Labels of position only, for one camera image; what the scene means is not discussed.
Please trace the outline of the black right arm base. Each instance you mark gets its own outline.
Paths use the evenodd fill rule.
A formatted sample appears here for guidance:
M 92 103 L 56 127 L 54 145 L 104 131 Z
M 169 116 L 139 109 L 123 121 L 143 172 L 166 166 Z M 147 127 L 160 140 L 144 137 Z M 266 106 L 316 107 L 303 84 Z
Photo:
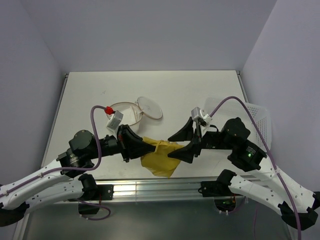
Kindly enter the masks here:
M 214 205 L 220 214 L 228 215 L 235 211 L 237 206 L 236 194 L 229 189 L 232 178 L 236 176 L 235 172 L 225 169 L 216 180 L 201 181 L 200 188 L 197 191 L 203 198 L 225 197 L 224 199 L 214 200 Z

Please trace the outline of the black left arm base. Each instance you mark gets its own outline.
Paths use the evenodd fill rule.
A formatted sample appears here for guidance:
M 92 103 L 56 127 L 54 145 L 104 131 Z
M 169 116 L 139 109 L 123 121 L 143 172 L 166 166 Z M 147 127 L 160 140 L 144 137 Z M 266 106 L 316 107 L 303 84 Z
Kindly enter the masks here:
M 81 201 L 98 201 L 101 205 L 102 201 L 110 201 L 113 199 L 114 186 L 112 184 L 98 185 L 91 174 L 83 174 L 79 177 L 82 183 L 82 196 L 79 198 Z M 85 203 L 78 203 L 78 213 L 84 217 L 91 217 L 99 212 L 98 206 L 91 206 Z

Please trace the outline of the yellow bra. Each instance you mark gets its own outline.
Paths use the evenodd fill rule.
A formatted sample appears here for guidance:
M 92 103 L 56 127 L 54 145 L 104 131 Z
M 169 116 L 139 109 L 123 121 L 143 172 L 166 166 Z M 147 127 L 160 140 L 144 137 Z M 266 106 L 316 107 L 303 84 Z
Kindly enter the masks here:
M 180 160 L 168 157 L 168 154 L 183 148 L 177 142 L 154 140 L 144 136 L 143 141 L 155 147 L 154 152 L 145 154 L 140 158 L 141 166 L 149 170 L 156 177 L 170 178 L 180 164 Z

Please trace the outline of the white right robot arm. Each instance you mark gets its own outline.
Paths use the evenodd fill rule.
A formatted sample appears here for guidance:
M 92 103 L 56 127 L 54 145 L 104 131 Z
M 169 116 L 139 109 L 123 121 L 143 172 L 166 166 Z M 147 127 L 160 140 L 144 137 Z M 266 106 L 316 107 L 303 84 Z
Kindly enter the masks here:
M 188 145 L 168 154 L 168 157 L 191 164 L 201 150 L 230 150 L 228 160 L 249 173 L 264 186 L 244 179 L 224 169 L 215 181 L 203 181 L 199 192 L 203 197 L 242 195 L 275 211 L 289 226 L 306 230 L 315 225 L 320 206 L 320 193 L 304 188 L 280 168 L 274 168 L 271 158 L 253 142 L 250 131 L 239 117 L 229 119 L 222 130 L 206 130 L 203 120 L 189 118 L 170 142 L 188 141 Z

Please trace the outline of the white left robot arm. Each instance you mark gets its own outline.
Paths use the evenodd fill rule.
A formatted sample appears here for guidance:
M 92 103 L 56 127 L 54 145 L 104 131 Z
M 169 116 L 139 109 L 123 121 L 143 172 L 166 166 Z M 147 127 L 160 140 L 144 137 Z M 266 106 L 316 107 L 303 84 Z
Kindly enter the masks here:
M 90 201 L 99 188 L 89 170 L 97 168 L 94 159 L 120 154 L 125 162 L 155 151 L 128 125 L 121 125 L 120 135 L 96 139 L 88 130 L 78 131 L 69 148 L 45 167 L 13 183 L 0 187 L 0 225 L 17 223 L 46 205 L 61 201 Z

